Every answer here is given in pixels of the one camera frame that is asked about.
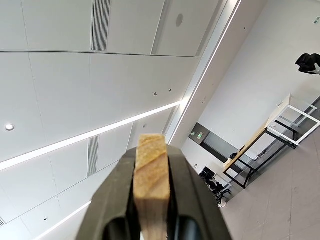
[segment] ceiling panel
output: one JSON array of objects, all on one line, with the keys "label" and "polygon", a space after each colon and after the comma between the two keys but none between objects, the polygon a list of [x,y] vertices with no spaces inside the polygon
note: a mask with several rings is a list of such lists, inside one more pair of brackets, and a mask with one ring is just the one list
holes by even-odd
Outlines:
[{"label": "ceiling panel", "polygon": [[164,0],[111,1],[107,51],[150,54]]},{"label": "ceiling panel", "polygon": [[31,236],[36,238],[46,230],[60,222],[63,218],[58,197],[53,197],[21,216]]},{"label": "ceiling panel", "polygon": [[58,199],[63,217],[65,218],[89,202],[116,165],[117,162],[60,193]]},{"label": "ceiling panel", "polygon": [[[45,142],[28,53],[0,54],[0,162]],[[6,131],[5,125],[15,125]]]},{"label": "ceiling panel", "polygon": [[190,57],[92,55],[91,129],[181,100],[198,62]]},{"label": "ceiling panel", "polygon": [[7,194],[1,187],[0,183],[0,218],[2,218],[6,223],[8,223],[17,217],[19,217],[19,214],[10,202]]},{"label": "ceiling panel", "polygon": [[28,49],[20,1],[0,1],[0,50]]},{"label": "ceiling panel", "polygon": [[22,0],[29,49],[89,51],[92,0]]},{"label": "ceiling panel", "polygon": [[30,59],[47,143],[88,132],[89,56],[31,53]]},{"label": "ceiling panel", "polygon": [[125,154],[132,125],[130,123],[100,135],[97,171],[118,161]]},{"label": "ceiling panel", "polygon": [[31,235],[20,217],[0,227],[2,240],[30,240]]},{"label": "ceiling panel", "polygon": [[58,149],[50,154],[58,193],[87,178],[88,140]]},{"label": "ceiling panel", "polygon": [[168,109],[134,122],[128,149],[137,147],[140,134],[162,134],[171,111]]},{"label": "ceiling panel", "polygon": [[42,240],[75,240],[88,207],[44,236]]},{"label": "ceiling panel", "polygon": [[0,183],[19,215],[57,195],[47,156],[0,171]]},{"label": "ceiling panel", "polygon": [[218,2],[171,1],[156,54],[195,56]]}]

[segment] black metal table frame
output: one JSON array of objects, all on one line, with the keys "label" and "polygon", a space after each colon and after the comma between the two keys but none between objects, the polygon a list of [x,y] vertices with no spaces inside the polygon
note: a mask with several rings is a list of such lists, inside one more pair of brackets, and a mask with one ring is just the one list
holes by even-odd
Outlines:
[{"label": "black metal table frame", "polygon": [[[296,140],[296,136],[297,136],[297,131],[294,130],[293,128],[283,124],[282,122],[276,120],[275,123],[281,125],[282,127],[288,129],[289,131],[292,132],[292,139]],[[270,157],[268,157],[268,159],[266,159],[260,166],[258,166],[257,168],[253,168],[252,166],[250,166],[249,164],[245,163],[244,161],[242,161],[240,158],[264,135],[264,134],[268,134],[270,136],[272,136],[273,138],[275,138],[276,140],[280,141],[283,143],[283,145],[277,150],[275,151],[275,153],[273,153]],[[283,138],[275,135],[274,133],[268,131],[268,128],[266,127],[264,129],[264,131],[250,144],[250,146],[246,149],[246,151],[244,151],[241,156],[238,157],[238,160],[240,163],[242,163],[243,165],[245,165],[246,167],[248,167],[250,169],[248,175],[245,178],[244,184],[240,183],[238,180],[236,180],[234,177],[230,176],[227,171],[231,168],[232,165],[234,165],[237,161],[235,161],[234,163],[232,163],[229,168],[224,172],[224,174],[229,177],[233,182],[235,182],[236,184],[238,184],[240,187],[242,187],[243,189],[246,189],[246,185],[249,181],[249,179],[252,177],[253,174],[255,174],[260,168],[262,168],[265,164],[267,164],[274,156],[276,156],[282,149],[284,149],[286,146],[295,149],[297,147],[297,145],[284,140]]]}]

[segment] wooden block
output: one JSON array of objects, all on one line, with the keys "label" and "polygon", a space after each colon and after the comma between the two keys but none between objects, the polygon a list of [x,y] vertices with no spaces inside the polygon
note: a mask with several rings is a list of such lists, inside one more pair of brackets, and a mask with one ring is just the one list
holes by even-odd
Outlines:
[{"label": "wooden block", "polygon": [[133,198],[144,240],[165,240],[170,199],[165,137],[142,134],[136,148]]}]

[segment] floor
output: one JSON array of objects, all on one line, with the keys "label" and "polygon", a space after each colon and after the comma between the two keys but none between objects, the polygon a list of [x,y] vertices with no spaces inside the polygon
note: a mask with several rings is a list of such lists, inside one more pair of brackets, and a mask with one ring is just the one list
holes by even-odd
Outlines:
[{"label": "floor", "polygon": [[320,239],[320,128],[221,211],[233,240]]}]

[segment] air vent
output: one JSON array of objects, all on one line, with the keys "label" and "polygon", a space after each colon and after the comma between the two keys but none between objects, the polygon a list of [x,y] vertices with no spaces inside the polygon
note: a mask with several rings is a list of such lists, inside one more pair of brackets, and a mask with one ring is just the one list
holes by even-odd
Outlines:
[{"label": "air vent", "polygon": [[105,52],[109,23],[110,0],[93,0],[91,50]]},{"label": "air vent", "polygon": [[88,144],[88,169],[87,176],[97,172],[97,161],[98,161],[98,150],[99,150],[99,136],[89,138]]},{"label": "air vent", "polygon": [[5,224],[6,224],[6,222],[0,217],[0,227],[2,227]]}]

